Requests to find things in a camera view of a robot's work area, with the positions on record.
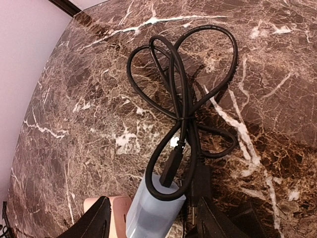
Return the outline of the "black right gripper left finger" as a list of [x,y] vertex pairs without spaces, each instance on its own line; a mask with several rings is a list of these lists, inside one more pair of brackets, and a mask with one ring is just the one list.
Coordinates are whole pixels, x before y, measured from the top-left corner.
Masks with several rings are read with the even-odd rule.
[[110,200],[101,196],[71,228],[57,238],[108,238],[110,221]]

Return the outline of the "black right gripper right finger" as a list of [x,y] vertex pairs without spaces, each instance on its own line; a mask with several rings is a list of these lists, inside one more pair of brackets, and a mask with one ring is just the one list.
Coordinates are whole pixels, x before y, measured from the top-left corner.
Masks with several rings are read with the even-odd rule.
[[202,197],[197,208],[193,238],[264,238],[265,232],[252,204],[246,203],[228,214],[220,211],[212,200]]

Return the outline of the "light blue USB charger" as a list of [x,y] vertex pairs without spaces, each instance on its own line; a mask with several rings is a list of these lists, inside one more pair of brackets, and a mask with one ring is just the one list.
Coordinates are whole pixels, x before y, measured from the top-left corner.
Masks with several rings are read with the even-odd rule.
[[142,177],[137,192],[126,216],[126,236],[128,238],[167,237],[186,196],[173,201],[161,201],[147,190]]

